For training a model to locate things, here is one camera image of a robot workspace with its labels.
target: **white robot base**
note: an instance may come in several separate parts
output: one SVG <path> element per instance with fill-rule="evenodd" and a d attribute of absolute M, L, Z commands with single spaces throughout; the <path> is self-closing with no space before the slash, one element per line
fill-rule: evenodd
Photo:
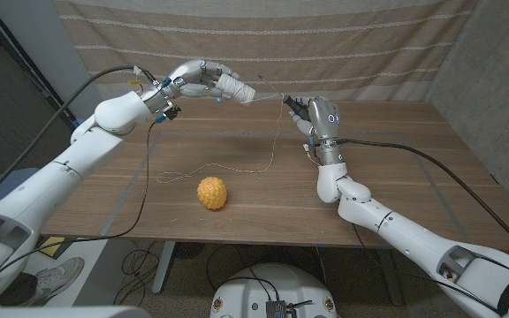
<path fill-rule="evenodd" d="M 217 289 L 209 317 L 337 318 L 331 293 L 305 271 L 280 263 L 258 264 L 251 269 L 257 278 L 272 283 L 277 289 L 277 294 L 268 283 L 256 279 L 240 279 L 239 277 L 253 278 L 250 269 L 243 269 L 233 275 L 230 278 L 232 280 L 228 280 Z M 271 302 L 262 285 L 268 291 Z"/>

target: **black cable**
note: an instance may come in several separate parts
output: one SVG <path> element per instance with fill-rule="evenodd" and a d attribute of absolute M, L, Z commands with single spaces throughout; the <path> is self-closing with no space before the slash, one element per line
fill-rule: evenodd
<path fill-rule="evenodd" d="M 25 156 L 28 155 L 28 153 L 36 146 L 37 142 L 41 139 L 43 134 L 49 130 L 50 125 L 54 122 L 56 118 L 62 114 L 64 110 L 70 106 L 70 104 L 73 102 L 76 97 L 94 80 L 99 79 L 105 74 L 109 74 L 111 72 L 117 72 L 122 70 L 132 70 L 134 68 L 133 65 L 123 65 L 123 66 L 116 66 L 111 67 L 105 71 L 98 72 L 97 74 L 93 75 L 89 79 L 87 79 L 81 86 L 74 92 L 74 94 L 68 99 L 68 102 L 66 102 L 64 105 L 62 105 L 55 113 L 52 115 L 52 117 L 49 119 L 49 121 L 46 123 L 46 125 L 39 131 L 39 133 L 34 137 L 33 141 L 23 150 L 23 152 L 15 159 L 15 161 L 5 170 L 5 172 L 0 176 L 0 185 L 4 182 L 4 180 L 9 177 L 9 175 L 13 172 L 13 170 L 17 167 L 17 165 L 25 158 Z"/>
<path fill-rule="evenodd" d="M 455 180 L 460 186 L 462 186 L 465 191 L 467 191 L 470 196 L 472 196 L 478 204 L 482 206 L 494 218 L 494 220 L 509 234 L 509 226 L 502 221 L 502 219 L 478 196 L 476 193 L 471 190 L 471 188 L 468 187 L 459 177 L 457 177 L 449 168 L 447 168 L 444 164 L 440 163 L 435 158 L 431 157 L 430 155 L 427 155 L 423 153 L 420 150 L 417 150 L 415 148 L 411 148 L 409 146 L 400 145 L 400 144 L 394 144 L 394 143 L 388 143 L 388 142 L 374 142 L 374 141 L 365 141 L 365 140 L 353 140 L 353 139 L 341 139 L 336 141 L 338 145 L 346 144 L 346 143 L 354 143 L 354 144 L 360 144 L 360 145 L 366 145 L 366 146 L 376 146 L 376 147 L 388 147 L 388 148 L 398 148 L 398 149 L 404 149 L 407 151 L 410 151 L 416 155 L 419 155 L 432 163 L 434 163 L 437 167 L 441 168 L 443 171 L 445 171 L 453 180 Z"/>
<path fill-rule="evenodd" d="M 102 240 L 102 239 L 115 239 L 115 238 L 122 237 L 122 236 L 126 235 L 128 232 L 132 231 L 134 229 L 134 227 L 137 226 L 137 223 L 141 219 L 142 210 L 143 210 L 143 208 L 145 206 L 145 200 L 147 199 L 147 191 L 148 191 L 148 156 L 149 156 L 148 144 L 149 144 L 149 141 L 150 141 L 150 131 L 152 130 L 152 127 L 154 125 L 155 125 L 155 122 L 153 122 L 150 125 L 150 127 L 148 128 L 148 132 L 147 132 L 147 177 L 146 177 L 146 183 L 145 183 L 145 191 L 144 191 L 144 194 L 142 196 L 142 202 L 141 202 L 141 207 L 139 209 L 139 214 L 137 215 L 137 218 L 134 221 L 133 225 L 128 230 L 123 231 L 123 232 L 121 232 L 119 234 L 115 234 L 115 235 L 102 236 L 102 237 L 99 237 L 99 238 L 76 238 L 76 239 L 71 239 L 71 240 L 64 240 L 62 242 L 51 243 L 51 244 L 47 244 L 45 246 L 41 246 L 41 247 L 35 248 L 31 252 L 22 254 L 21 256 L 17 257 L 13 261 L 8 262 L 4 266 L 0 266 L 0 273 L 3 272 L 4 270 L 6 270 L 8 267 L 10 267 L 15 262 L 20 261 L 23 258 L 27 257 L 28 255 L 33 254 L 35 252 L 39 252 L 39 251 L 41 251 L 41 250 L 43 250 L 43 249 L 45 249 L 47 247 L 61 245 L 61 244 L 68 244 L 68 243 L 90 242 L 90 241 L 97 241 L 97 240 Z"/>
<path fill-rule="evenodd" d="M 235 248 L 235 250 L 237 251 L 237 253 L 239 254 L 239 258 L 240 258 L 240 261 L 243 265 L 243 267 L 247 267 L 247 264 L 245 263 L 245 260 L 243 259 L 243 255 L 240 253 L 240 250 L 237 246 L 235 245 L 232 245 L 232 244 L 225 244 L 225 245 L 221 245 L 220 247 L 218 247 L 215 251 L 213 251 L 211 253 L 211 255 L 208 257 L 208 261 L 206 262 L 205 264 L 205 271 L 206 271 L 206 277 L 208 278 L 208 282 L 209 282 L 209 285 L 211 285 L 211 288 L 213 288 L 214 291 L 217 290 L 217 288 L 215 287 L 215 285 L 213 284 L 213 281 L 211 280 L 211 276 L 209 275 L 209 264 L 211 262 L 211 257 L 213 257 L 213 255 L 219 251 L 220 249 L 226 247 L 226 246 L 233 246 Z M 280 300 L 280 296 L 278 295 L 278 289 L 276 289 L 276 287 L 274 287 L 273 284 L 271 284 L 270 282 L 268 282 L 267 280 L 264 280 L 264 279 L 261 279 L 259 277 L 256 276 L 255 272 L 253 271 L 253 269 L 248 266 L 248 269 L 251 271 L 251 273 L 253 274 L 253 277 L 250 277 L 250 278 L 246 278 L 246 279 L 254 279 L 254 280 L 258 280 L 258 283 L 262 286 L 262 288 L 264 289 L 264 291 L 266 292 L 268 298 L 269 298 L 269 301 L 272 301 L 272 298 L 270 297 L 270 293 L 269 291 L 266 289 L 266 287 L 262 284 L 262 282 L 266 282 L 266 283 L 269 283 L 270 286 L 272 286 L 272 288 L 274 288 L 274 292 L 276 294 L 276 300 Z M 228 282 L 228 280 L 222 282 L 219 286 L 221 286 L 222 284 L 225 284 L 226 282 Z"/>
<path fill-rule="evenodd" d="M 121 262 L 121 271 L 126 276 L 134 276 L 134 279 L 127 282 L 126 284 L 124 284 L 123 286 L 121 286 L 119 288 L 117 294 L 115 295 L 115 300 L 113 301 L 113 305 L 122 305 L 129 295 L 131 295 L 133 292 L 136 292 L 137 290 L 142 288 L 141 301 L 139 302 L 139 305 L 138 305 L 139 307 L 141 306 L 141 304 L 145 298 L 145 294 L 146 294 L 146 284 L 148 284 L 149 282 L 151 282 L 154 279 L 154 273 L 156 271 L 156 267 L 158 267 L 158 262 L 160 261 L 157 255 L 150 252 L 150 249 L 152 248 L 152 246 L 155 243 L 156 243 L 155 241 L 152 242 L 146 250 L 136 249 L 125 256 L 125 258 Z M 127 259 L 131 255 L 133 256 L 133 259 L 131 260 L 130 265 L 126 266 L 125 263 L 127 262 Z M 147 258 L 149 256 L 152 256 L 154 259 L 156 259 L 156 265 L 153 266 L 151 269 L 145 271 L 144 273 L 141 273 L 141 267 L 145 263 L 145 261 L 147 260 Z M 142 259 L 142 261 L 137 266 L 136 264 L 138 263 L 138 261 L 140 259 Z M 131 287 L 131 289 L 129 289 L 129 291 L 126 292 L 125 296 L 118 302 L 117 299 L 118 299 L 119 295 L 121 294 L 121 292 L 131 285 L 133 287 Z"/>
<path fill-rule="evenodd" d="M 373 261 L 373 263 L 375 265 L 377 265 L 378 267 L 382 268 L 382 269 L 386 269 L 381 263 L 379 263 L 374 257 L 372 257 L 371 255 L 368 254 L 368 250 L 367 250 L 367 247 L 364 245 L 364 243 L 362 242 L 362 239 L 361 239 L 361 235 L 359 235 L 359 232 L 357 231 L 357 227 L 354 225 L 354 223 L 351 223 L 353 225 L 353 228 L 354 228 L 354 233 L 357 235 L 357 238 L 359 239 L 359 242 L 361 243 L 362 245 L 362 248 L 364 249 L 364 253 L 365 255 Z M 436 283 L 436 284 L 440 284 L 442 286 L 445 286 L 449 289 L 452 289 L 456 292 L 460 292 L 461 294 L 465 295 L 465 296 L 468 296 L 469 298 L 473 299 L 473 300 L 476 300 L 477 302 L 479 302 L 481 305 L 487 307 L 488 309 L 490 309 L 491 311 L 495 312 L 495 313 L 498 313 L 497 309 L 494 308 L 493 306 L 487 304 L 486 302 L 484 302 L 482 299 L 479 299 L 478 297 L 476 297 L 475 295 L 469 293 L 469 292 L 466 292 L 466 291 L 463 291 L 455 286 L 451 286 L 449 284 L 446 284 L 446 283 L 443 283 L 443 282 L 439 282 L 438 280 L 436 279 L 432 279 L 432 278 L 429 278 L 429 277 L 425 277 L 425 276 L 421 276 L 421 275 L 416 275 L 416 274 L 411 274 L 411 273 L 406 273 L 406 272 L 402 272 L 402 271 L 399 271 L 399 270 L 396 270 L 396 272 L 398 274 L 402 274 L 402 275 L 406 275 L 406 276 L 411 276 L 411 277 L 415 277 L 415 278 L 420 278 L 420 279 L 423 279 L 423 280 L 426 280 L 426 281 L 429 281 L 429 282 L 433 282 L 433 283 Z"/>
<path fill-rule="evenodd" d="M 221 283 L 221 285 L 223 285 L 223 284 L 225 284 L 227 282 L 238 280 L 238 279 L 250 279 L 250 280 L 258 281 L 259 283 L 260 282 L 264 282 L 266 284 L 269 284 L 270 286 L 272 286 L 272 288 L 274 288 L 274 292 L 276 293 L 276 300 L 280 301 L 280 297 L 278 297 L 278 289 L 271 282 L 267 281 L 266 279 L 256 278 L 256 277 L 243 277 L 243 276 L 241 276 L 241 277 L 232 277 L 232 278 L 226 279 L 224 282 Z"/>

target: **table leg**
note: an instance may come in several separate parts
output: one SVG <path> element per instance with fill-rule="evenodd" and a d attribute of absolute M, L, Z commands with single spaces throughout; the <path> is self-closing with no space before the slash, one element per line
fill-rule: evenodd
<path fill-rule="evenodd" d="M 394 260 L 392 259 L 391 250 L 376 250 L 376 254 L 380 258 L 380 263 L 383 266 L 384 279 L 388 285 L 388 292 L 390 293 L 390 300 L 394 306 L 401 306 L 404 304 L 404 297 L 402 290 L 399 287 L 398 276 L 394 268 Z"/>
<path fill-rule="evenodd" d="M 168 270 L 170 269 L 172 253 L 174 252 L 175 245 L 176 242 L 164 242 L 163 251 L 160 254 L 160 260 L 158 261 L 158 267 L 156 268 L 155 280 L 152 283 L 153 293 L 160 293 L 166 284 L 166 278 L 168 276 Z"/>

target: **black connector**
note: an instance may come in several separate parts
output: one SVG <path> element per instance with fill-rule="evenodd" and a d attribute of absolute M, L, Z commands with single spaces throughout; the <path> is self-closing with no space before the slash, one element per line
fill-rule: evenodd
<path fill-rule="evenodd" d="M 302 105 L 300 105 L 299 103 L 297 103 L 296 101 L 294 101 L 292 99 L 292 97 L 290 97 L 290 95 L 286 95 L 284 96 L 284 100 L 282 101 L 284 104 L 290 106 L 290 108 L 293 110 L 293 112 L 300 116 L 301 119 L 303 120 L 307 120 L 307 121 L 310 121 L 309 120 L 309 113 L 308 113 L 308 110 L 306 110 L 305 107 L 303 107 Z"/>
<path fill-rule="evenodd" d="M 164 112 L 164 115 L 166 115 L 166 117 L 169 119 L 169 120 L 172 120 L 174 118 L 176 118 L 176 116 L 178 115 L 178 113 L 181 111 L 182 109 L 180 107 L 178 107 L 178 105 L 174 105 L 174 107 L 172 107 L 171 109 L 169 110 L 166 110 Z"/>

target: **wire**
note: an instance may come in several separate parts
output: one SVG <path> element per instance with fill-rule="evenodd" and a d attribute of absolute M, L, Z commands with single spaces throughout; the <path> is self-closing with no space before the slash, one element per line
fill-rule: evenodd
<path fill-rule="evenodd" d="M 70 97 L 70 99 L 68 100 L 68 102 L 65 102 L 64 105 L 62 105 L 55 113 L 54 115 L 52 115 L 52 117 L 49 119 L 49 121 L 46 123 L 46 125 L 44 125 L 44 127 L 39 131 L 39 133 L 36 135 L 36 137 L 34 137 L 34 139 L 31 141 L 31 143 L 25 148 L 25 150 L 23 150 L 23 152 L 17 157 L 17 159 L 15 159 L 15 161 L 7 168 L 7 170 L 5 170 L 5 172 L 0 176 L 0 185 L 4 182 L 4 180 L 9 177 L 9 175 L 13 172 L 13 170 L 17 167 L 17 165 L 25 158 L 25 156 L 27 156 L 27 154 L 34 148 L 34 146 L 36 146 L 37 142 L 41 139 L 41 137 L 43 136 L 43 134 L 49 130 L 50 128 L 50 125 L 54 122 L 54 120 L 56 118 L 58 118 L 58 116 L 60 116 L 60 114 L 62 114 L 62 112 L 64 110 L 66 110 L 68 108 L 68 106 L 70 106 L 70 104 L 73 102 L 74 99 L 76 99 L 76 97 L 78 97 L 78 95 L 87 87 L 89 86 L 89 84 L 91 84 L 94 80 L 97 80 L 99 79 L 100 77 L 102 77 L 103 75 L 105 74 L 109 74 L 111 72 L 117 72 L 117 71 L 121 71 L 121 70 L 132 70 L 134 68 L 133 65 L 123 65 L 123 66 L 116 66 L 116 67 L 111 67 L 107 70 L 104 70 L 104 71 L 101 71 L 101 72 L 98 72 L 97 74 L 93 75 L 92 77 L 90 77 L 89 79 L 87 79 L 75 92 L 74 94 L 72 94 L 72 96 Z"/>
<path fill-rule="evenodd" d="M 76 239 L 71 239 L 71 240 L 64 240 L 62 242 L 56 242 L 56 243 L 52 243 L 52 244 L 47 244 L 45 246 L 41 246 L 41 247 L 35 248 L 34 250 L 32 250 L 32 251 L 30 251 L 28 253 L 22 254 L 21 256 L 17 257 L 13 261 L 10 261 L 10 262 L 6 263 L 5 265 L 0 266 L 0 273 L 3 272 L 4 270 L 6 270 L 7 268 L 9 268 L 15 262 L 20 261 L 23 258 L 27 257 L 28 255 L 33 254 L 35 252 L 39 252 L 39 251 L 41 251 L 41 250 L 43 250 L 43 249 L 45 249 L 47 247 L 57 246 L 57 245 L 61 245 L 61 244 L 68 244 L 68 243 L 90 242 L 90 241 L 97 241 L 97 240 L 102 240 L 102 239 L 115 239 L 115 238 L 122 237 L 122 236 L 126 235 L 128 232 L 132 231 L 134 229 L 134 227 L 137 226 L 137 223 L 141 219 L 142 210 L 143 210 L 143 208 L 145 206 L 145 200 L 147 199 L 147 191 L 148 191 L 148 157 L 149 157 L 148 144 L 149 144 L 149 141 L 150 141 L 150 131 L 152 130 L 152 127 L 154 125 L 155 125 L 155 122 L 153 122 L 150 125 L 150 127 L 148 128 L 148 132 L 147 132 L 147 177 L 146 177 L 146 182 L 145 182 L 145 191 L 144 191 L 144 194 L 142 196 L 142 202 L 141 202 L 141 207 L 139 208 L 139 214 L 137 215 L 137 218 L 134 221 L 133 225 L 128 230 L 123 231 L 123 232 L 121 232 L 119 234 L 115 234 L 115 235 L 102 236 L 102 237 L 99 237 L 99 238 L 76 238 Z"/>
<path fill-rule="evenodd" d="M 233 246 L 233 247 L 235 248 L 235 250 L 237 251 L 237 253 L 239 254 L 239 258 L 240 258 L 240 261 L 241 261 L 241 263 L 242 263 L 243 267 L 244 267 L 244 268 L 245 268 L 245 267 L 247 267 L 247 264 L 245 263 L 245 259 L 243 259 L 243 255 L 240 253 L 240 250 L 239 250 L 239 248 L 238 248 L 237 246 L 235 246 L 235 245 L 230 245 L 230 244 L 225 244 L 225 245 L 221 245 L 220 247 L 218 247 L 215 251 L 213 251 L 213 252 L 211 253 L 211 255 L 208 257 L 208 261 L 207 261 L 207 262 L 206 262 L 206 264 L 205 264 L 206 277 L 208 278 L 208 282 L 209 282 L 209 284 L 211 285 L 211 288 L 213 288 L 213 290 L 214 290 L 214 291 L 216 291 L 216 290 L 217 290 L 217 288 L 216 288 L 216 287 L 215 287 L 215 285 L 213 284 L 213 281 L 211 280 L 211 276 L 209 275 L 209 263 L 211 262 L 211 257 L 213 257 L 213 255 L 214 255 L 217 251 L 219 251 L 220 249 L 222 249 L 222 248 L 224 248 L 224 247 L 226 247 L 226 246 Z M 264 279 L 261 279 L 261 278 L 257 277 L 257 276 L 256 276 L 256 274 L 255 274 L 255 272 L 253 271 L 253 269 L 252 269 L 250 266 L 248 266 L 248 269 L 249 269 L 249 270 L 251 271 L 251 273 L 253 274 L 253 277 L 249 277 L 249 278 L 246 278 L 246 279 L 254 279 L 254 280 L 258 280 L 258 281 L 259 281 L 258 283 L 262 286 L 262 288 L 263 288 L 263 289 L 264 289 L 264 291 L 266 292 L 266 294 L 267 294 L 267 296 L 268 296 L 268 298 L 269 298 L 269 301 L 272 301 L 272 298 L 270 297 L 270 293 L 269 293 L 269 291 L 268 291 L 268 290 L 266 289 L 266 287 L 262 284 L 262 282 L 266 282 L 266 283 L 268 283 L 270 286 L 272 286 L 272 288 L 274 288 L 274 292 L 276 293 L 276 299 L 277 299 L 277 300 L 280 300 L 280 296 L 278 295 L 278 289 L 276 289 L 276 287 L 274 287 L 274 285 L 273 285 L 273 284 L 271 284 L 271 283 L 270 283 L 269 281 L 267 281 L 267 280 L 264 280 Z M 229 282 L 230 280 L 233 280 L 233 279 L 228 279 L 228 280 L 226 280 L 226 281 L 222 282 L 219 286 L 221 286 L 221 285 L 225 284 L 226 282 Z"/>
<path fill-rule="evenodd" d="M 160 261 L 158 256 L 156 256 L 155 254 L 150 252 L 150 249 L 152 248 L 152 246 L 155 243 L 156 243 L 156 241 L 152 242 L 146 250 L 136 249 L 125 256 L 125 258 L 123 259 L 123 262 L 121 263 L 121 271 L 126 276 L 134 276 L 134 279 L 129 281 L 125 285 L 123 285 L 121 288 L 119 288 L 117 294 L 115 295 L 115 300 L 113 301 L 113 305 L 122 305 L 129 295 L 131 295 L 133 292 L 136 292 L 140 288 L 142 288 L 142 295 L 141 295 L 141 301 L 139 302 L 138 306 L 140 307 L 142 305 L 142 302 L 144 301 L 145 294 L 146 294 L 146 284 L 148 284 L 149 282 L 151 282 L 154 279 L 156 267 L 158 266 L 158 263 Z M 133 256 L 133 259 L 131 260 L 130 265 L 126 266 L 125 263 L 126 263 L 127 259 L 129 258 L 129 256 L 131 256 L 131 255 Z M 141 267 L 145 263 L 145 261 L 147 260 L 147 258 L 149 256 L 152 256 L 156 260 L 156 265 L 153 266 L 151 269 L 145 271 L 144 273 L 141 273 Z M 142 259 L 141 263 L 135 267 L 135 264 L 137 264 L 137 262 L 140 259 Z M 119 295 L 121 294 L 121 292 L 125 288 L 127 288 L 131 285 L 133 287 L 131 289 L 129 289 L 126 292 L 125 296 L 118 302 L 117 299 L 118 299 Z"/>
<path fill-rule="evenodd" d="M 269 284 L 270 286 L 272 286 L 272 288 L 274 288 L 274 292 L 276 293 L 276 301 L 280 301 L 280 297 L 278 297 L 278 289 L 271 282 L 267 281 L 266 279 L 256 278 L 256 277 L 243 277 L 243 276 L 241 276 L 241 277 L 232 277 L 232 278 L 226 279 L 224 282 L 221 283 L 221 285 L 223 285 L 223 284 L 225 284 L 227 282 L 238 280 L 238 279 L 250 279 L 250 280 L 258 281 L 260 284 L 262 284 L 261 282 Z"/>
<path fill-rule="evenodd" d="M 430 155 L 427 155 L 423 153 L 420 150 L 417 150 L 415 148 L 411 148 L 409 146 L 400 145 L 400 144 L 394 144 L 394 143 L 388 143 L 388 142 L 374 142 L 374 141 L 365 141 L 365 140 L 352 140 L 352 139 L 342 139 L 337 140 L 338 145 L 342 145 L 345 143 L 354 143 L 354 144 L 360 144 L 360 145 L 366 145 L 366 146 L 376 146 L 376 147 L 388 147 L 388 148 L 398 148 L 398 149 L 404 149 L 407 151 L 410 151 L 416 155 L 419 155 L 432 163 L 434 163 L 437 167 L 441 168 L 443 171 L 445 171 L 453 180 L 455 180 L 460 186 L 462 186 L 465 191 L 467 191 L 470 196 L 472 196 L 478 204 L 494 218 L 494 220 L 509 234 L 509 226 L 502 221 L 502 219 L 478 196 L 476 193 L 471 190 L 471 188 L 468 187 L 459 177 L 457 177 L 449 168 L 447 168 L 444 164 L 440 163 L 435 158 L 431 157 Z"/>
<path fill-rule="evenodd" d="M 351 223 L 353 225 L 353 229 L 354 229 L 354 233 L 357 235 L 357 239 L 359 240 L 359 242 L 361 243 L 362 245 L 362 248 L 364 249 L 364 252 L 365 252 L 365 255 L 371 260 L 373 261 L 373 263 L 375 263 L 375 265 L 377 265 L 378 267 L 382 268 L 382 269 L 385 269 L 385 267 L 379 263 L 374 257 L 372 257 L 371 255 L 368 254 L 368 250 L 367 250 L 367 247 L 364 245 L 364 243 L 362 242 L 362 239 L 361 239 L 361 235 L 359 235 L 359 232 L 357 231 L 357 227 L 354 225 L 354 223 Z M 426 281 L 429 281 L 429 282 L 433 282 L 433 283 L 436 283 L 436 284 L 440 284 L 442 286 L 445 286 L 449 289 L 452 289 L 456 292 L 460 292 L 461 294 L 465 295 L 465 296 L 468 296 L 469 298 L 473 299 L 473 300 L 476 300 L 477 302 L 479 302 L 481 305 L 487 307 L 488 309 L 490 309 L 491 311 L 495 312 L 495 313 L 498 313 L 497 309 L 494 308 L 493 306 L 487 304 L 486 302 L 484 302 L 483 300 L 479 299 L 478 297 L 476 297 L 475 295 L 469 293 L 469 292 L 466 292 L 466 291 L 463 291 L 455 286 L 452 286 L 452 285 L 449 285 L 449 284 L 446 284 L 446 283 L 443 283 L 443 282 L 439 282 L 438 280 L 436 279 L 432 279 L 432 278 L 429 278 L 429 277 L 425 277 L 425 276 L 421 276 L 421 275 L 416 275 L 416 274 L 411 274 L 411 273 L 406 273 L 406 272 L 403 272 L 403 271 L 399 271 L 399 270 L 396 270 L 397 273 L 399 274 L 402 274 L 402 275 L 406 275 L 406 276 L 411 276 L 411 277 L 415 277 L 415 278 L 420 278 L 420 279 L 423 279 L 423 280 L 426 280 Z"/>
<path fill-rule="evenodd" d="M 319 164 L 317 161 L 315 161 L 315 160 L 314 160 L 314 158 L 312 158 L 312 157 L 311 157 L 311 155 L 309 155 L 309 152 L 308 152 L 308 151 L 306 151 L 306 154 L 308 155 L 308 158 L 309 158 L 309 160 L 311 160 L 311 161 L 312 161 L 312 163 L 315 163 L 317 166 L 320 166 L 320 165 L 321 165 L 321 164 Z"/>
<path fill-rule="evenodd" d="M 258 171 L 239 170 L 239 169 L 235 169 L 235 168 L 224 166 L 224 165 L 219 164 L 219 163 L 206 163 L 206 164 L 202 165 L 200 168 L 198 168 L 198 169 L 196 169 L 196 170 L 194 170 L 192 172 L 189 172 L 189 173 L 174 172 L 174 171 L 161 172 L 161 173 L 158 174 L 158 176 L 156 176 L 156 181 L 161 183 L 161 184 L 167 184 L 167 183 L 170 183 L 170 182 L 182 179 L 182 178 L 190 178 L 190 177 L 192 177 L 192 175 L 195 172 L 197 172 L 197 171 L 199 171 L 199 170 L 201 170 L 201 169 L 203 169 L 203 168 L 205 168 L 207 166 L 210 166 L 210 165 L 216 165 L 216 166 L 219 166 L 221 168 L 224 168 L 224 169 L 227 169 L 227 170 L 233 170 L 233 171 L 237 171 L 237 172 L 249 172 L 249 173 L 262 173 L 262 172 L 265 172 L 266 170 L 268 170 L 270 168 L 270 166 L 274 162 L 274 149 L 276 148 L 276 140 L 278 138 L 278 135 L 280 134 L 280 119 L 282 119 L 282 110 L 283 110 L 283 108 L 284 108 L 284 104 L 282 102 L 280 102 L 280 116 L 278 116 L 278 120 L 276 121 L 276 125 L 278 127 L 278 130 L 276 131 L 276 135 L 274 136 L 274 141 L 272 142 L 272 153 L 270 155 L 270 163 L 263 170 L 258 170 Z M 165 175 L 165 174 L 176 174 L 176 175 L 180 175 L 180 177 L 172 178 L 172 179 L 170 179 L 168 181 L 160 181 L 158 178 L 160 178 L 160 176 Z"/>
<path fill-rule="evenodd" d="M 270 96 L 267 96 L 267 97 L 257 98 L 257 99 L 255 99 L 255 100 L 250 101 L 250 102 L 240 102 L 240 103 L 258 102 L 258 101 L 265 100 L 265 99 L 269 99 L 269 98 L 272 98 L 272 97 L 274 97 L 274 96 L 278 96 L 278 95 L 279 95 L 279 94 L 278 94 L 278 93 L 276 93 L 276 94 L 274 94 L 274 95 L 270 95 Z"/>
<path fill-rule="evenodd" d="M 323 266 L 322 256 L 319 254 L 319 247 L 315 247 L 315 251 L 317 252 L 317 257 L 319 258 L 319 264 L 322 267 L 323 281 L 327 284 L 327 277 L 325 276 L 325 267 Z"/>

